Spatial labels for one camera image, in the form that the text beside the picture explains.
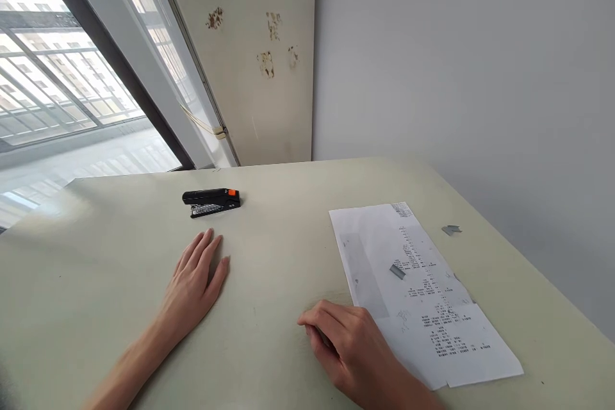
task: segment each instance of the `finger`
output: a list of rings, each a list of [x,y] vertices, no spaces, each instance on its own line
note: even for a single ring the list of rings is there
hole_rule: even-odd
[[[318,305],[309,311],[304,312],[297,320],[299,325],[313,325],[318,327],[327,338],[333,343],[335,349],[339,350],[340,345],[345,341],[348,331],[324,309]]]
[[[205,281],[207,284],[207,278],[209,277],[209,266],[211,265],[211,260],[213,259],[213,254],[216,252],[218,245],[222,241],[222,235],[217,236],[208,246],[203,250],[203,255],[197,264],[197,271],[199,272],[198,277]]]
[[[329,379],[335,384],[339,383],[343,368],[337,355],[325,344],[316,327],[306,325],[306,334],[309,337],[309,345],[312,347],[314,355],[322,368],[325,369]]]
[[[179,262],[177,263],[177,267],[175,268],[175,272],[173,273],[173,275],[177,274],[184,267],[186,267],[190,256],[192,256],[192,252],[202,239],[203,233],[201,232],[197,234],[197,236],[194,238],[194,240],[192,240],[192,242],[190,242],[189,246],[187,246],[184,252],[181,254],[181,258],[179,258]]]
[[[205,313],[207,313],[211,309],[213,304],[218,299],[218,295],[220,295],[220,289],[222,288],[224,279],[226,279],[226,275],[229,273],[230,262],[230,256],[222,258],[222,260],[218,264],[218,267],[216,268],[216,272],[213,274],[211,283],[205,290],[205,294],[203,295],[203,305],[205,308]]]
[[[320,309],[327,311],[331,316],[345,327],[350,326],[351,320],[355,317],[351,310],[346,309],[346,306],[332,303],[331,301],[318,301],[317,306]]]
[[[197,266],[197,264],[199,264],[199,260],[201,259],[203,252],[209,245],[209,241],[211,240],[212,234],[213,234],[213,229],[208,229],[205,232],[203,239],[201,239],[201,241],[196,246],[196,248],[194,248],[194,251],[192,252],[192,255],[190,256],[190,259],[188,260],[186,264],[187,270],[192,271]]]

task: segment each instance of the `wrist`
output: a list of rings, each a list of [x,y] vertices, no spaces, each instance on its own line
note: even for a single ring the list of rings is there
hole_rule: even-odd
[[[137,340],[140,347],[151,357],[159,358],[162,362],[175,348],[177,342],[164,328],[163,322],[155,319]]]

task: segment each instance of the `tabletop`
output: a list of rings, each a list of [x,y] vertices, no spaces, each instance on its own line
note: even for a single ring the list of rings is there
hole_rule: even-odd
[[[183,192],[220,187],[241,208],[191,219]],[[525,370],[443,388],[447,407],[615,408],[614,345],[433,169],[384,158],[73,181],[0,236],[0,404],[79,407],[213,227],[231,255],[220,298],[135,407],[354,408],[295,322],[322,298],[351,304],[328,211],[404,201]]]

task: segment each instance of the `stapler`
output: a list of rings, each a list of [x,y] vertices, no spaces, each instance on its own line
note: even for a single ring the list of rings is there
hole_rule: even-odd
[[[181,199],[190,205],[190,218],[211,215],[228,209],[239,208],[242,203],[235,189],[208,189],[184,192]]]

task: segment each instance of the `white panel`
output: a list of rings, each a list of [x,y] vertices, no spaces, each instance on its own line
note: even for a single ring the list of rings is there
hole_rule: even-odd
[[[241,164],[309,161],[314,0],[177,3]]]

